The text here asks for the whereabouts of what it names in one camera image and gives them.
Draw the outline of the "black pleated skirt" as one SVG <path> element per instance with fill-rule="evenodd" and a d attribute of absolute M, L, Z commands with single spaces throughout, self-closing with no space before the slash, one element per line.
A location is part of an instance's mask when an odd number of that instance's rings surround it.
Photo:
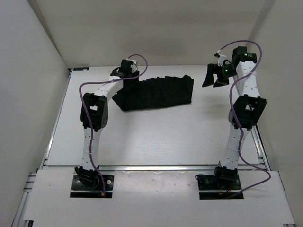
<path fill-rule="evenodd" d="M 123 88 L 113 96 L 114 102 L 124 112 L 168 108 L 190 104 L 194 80 L 188 76 L 147 80 L 125 80 Z"/>

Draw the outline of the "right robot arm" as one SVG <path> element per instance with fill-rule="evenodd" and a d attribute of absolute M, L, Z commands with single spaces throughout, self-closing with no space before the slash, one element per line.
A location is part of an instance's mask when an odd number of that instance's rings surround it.
<path fill-rule="evenodd" d="M 223 157 L 219 160 L 213 176 L 206 176 L 206 185 L 218 189 L 233 187 L 238 177 L 239 152 L 250 130 L 260 119 L 267 101 L 262 98 L 256 82 L 255 67 L 257 56 L 249 53 L 245 46 L 238 46 L 232 52 L 232 60 L 228 61 L 225 55 L 216 54 L 217 64 L 208 64 L 203 87 L 214 88 L 226 86 L 231 77 L 237 80 L 231 86 L 239 90 L 236 101 L 230 101 L 229 112 L 230 134 Z"/>

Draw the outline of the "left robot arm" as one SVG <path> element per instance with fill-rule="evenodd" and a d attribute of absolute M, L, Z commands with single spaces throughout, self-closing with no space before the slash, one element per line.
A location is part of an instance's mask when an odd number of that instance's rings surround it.
<path fill-rule="evenodd" d="M 108 102 L 124 87 L 124 79 L 138 79 L 139 76 L 137 61 L 123 59 L 120 67 L 110 73 L 107 81 L 85 82 L 79 87 L 84 147 L 82 161 L 75 172 L 90 190 L 106 192 L 106 183 L 99 171 L 98 150 L 101 133 L 108 122 Z"/>

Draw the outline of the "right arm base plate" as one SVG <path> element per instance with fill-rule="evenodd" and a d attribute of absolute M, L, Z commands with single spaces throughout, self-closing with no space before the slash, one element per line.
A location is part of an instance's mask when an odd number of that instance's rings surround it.
<path fill-rule="evenodd" d="M 197 174 L 195 176 L 198 184 L 200 200 L 223 200 L 223 199 L 243 199 L 240 179 L 230 182 L 217 182 L 214 175 Z"/>

